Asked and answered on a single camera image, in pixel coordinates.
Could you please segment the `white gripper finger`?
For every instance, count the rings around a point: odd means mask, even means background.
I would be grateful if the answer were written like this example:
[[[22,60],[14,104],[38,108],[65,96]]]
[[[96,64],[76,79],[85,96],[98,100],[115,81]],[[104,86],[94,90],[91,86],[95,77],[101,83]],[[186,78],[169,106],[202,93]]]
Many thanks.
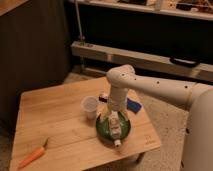
[[[126,122],[129,122],[128,114],[126,111],[119,111],[119,114],[124,118]]]
[[[104,108],[100,113],[100,121],[101,122],[105,121],[108,116],[109,116],[109,109]]]

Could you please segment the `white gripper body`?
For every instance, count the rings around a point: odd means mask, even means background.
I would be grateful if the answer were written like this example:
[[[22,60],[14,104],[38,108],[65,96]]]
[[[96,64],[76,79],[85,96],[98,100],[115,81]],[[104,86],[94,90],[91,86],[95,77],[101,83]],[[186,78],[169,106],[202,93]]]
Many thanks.
[[[107,108],[109,112],[121,112],[127,108],[127,93],[126,88],[111,87],[107,100]]]

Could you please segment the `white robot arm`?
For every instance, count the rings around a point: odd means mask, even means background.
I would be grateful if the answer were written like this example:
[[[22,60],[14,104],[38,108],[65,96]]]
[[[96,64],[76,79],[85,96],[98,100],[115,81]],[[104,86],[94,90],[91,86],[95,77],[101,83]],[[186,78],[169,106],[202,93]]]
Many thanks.
[[[189,112],[185,136],[183,171],[213,171],[213,86],[208,84],[139,76],[131,65],[122,65],[106,73],[110,84],[108,111],[100,116],[105,121],[114,111],[126,114],[129,89],[142,92]]]

